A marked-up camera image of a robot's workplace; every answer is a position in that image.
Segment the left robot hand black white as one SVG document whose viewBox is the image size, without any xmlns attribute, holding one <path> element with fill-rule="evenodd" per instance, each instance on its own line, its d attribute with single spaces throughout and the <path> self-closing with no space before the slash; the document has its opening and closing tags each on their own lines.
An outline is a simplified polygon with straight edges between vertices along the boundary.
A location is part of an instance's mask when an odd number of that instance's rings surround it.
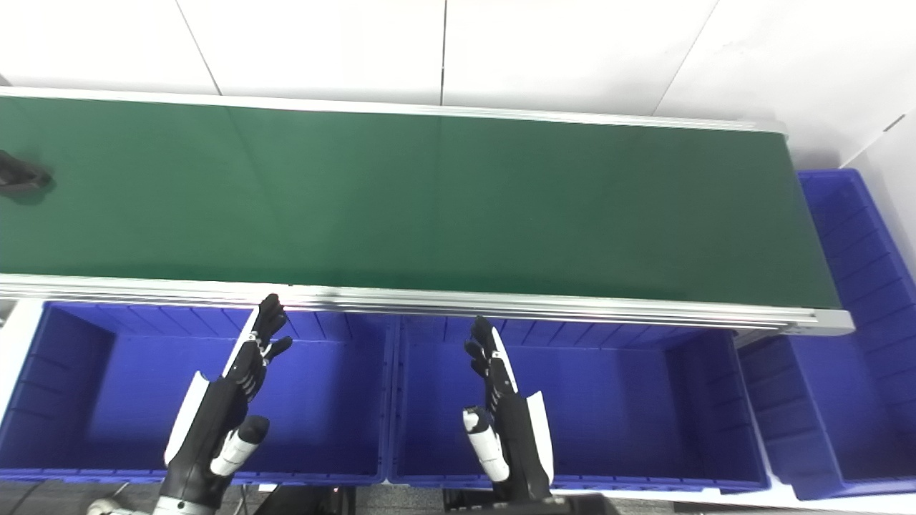
<svg viewBox="0 0 916 515">
<path fill-rule="evenodd" d="M 264 385 L 271 361 L 292 345 L 275 339 L 288 317 L 278 294 L 253 310 L 222 375 L 200 371 L 187 388 L 164 453 L 166 476 L 155 514 L 215 514 L 242 465 L 264 442 L 271 422 L 249 405 Z"/>
</svg>

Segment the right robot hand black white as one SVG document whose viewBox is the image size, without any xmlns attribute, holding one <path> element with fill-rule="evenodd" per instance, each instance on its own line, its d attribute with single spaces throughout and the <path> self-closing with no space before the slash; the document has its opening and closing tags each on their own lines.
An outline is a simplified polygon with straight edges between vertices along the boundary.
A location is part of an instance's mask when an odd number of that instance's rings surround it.
<svg viewBox="0 0 916 515">
<path fill-rule="evenodd" d="M 483 379 L 484 405 L 464 408 L 462 424 L 495 498 L 550 498 L 554 456 L 543 394 L 520 393 L 500 332 L 483 316 L 472 322 L 464 349 L 472 370 Z"/>
</svg>

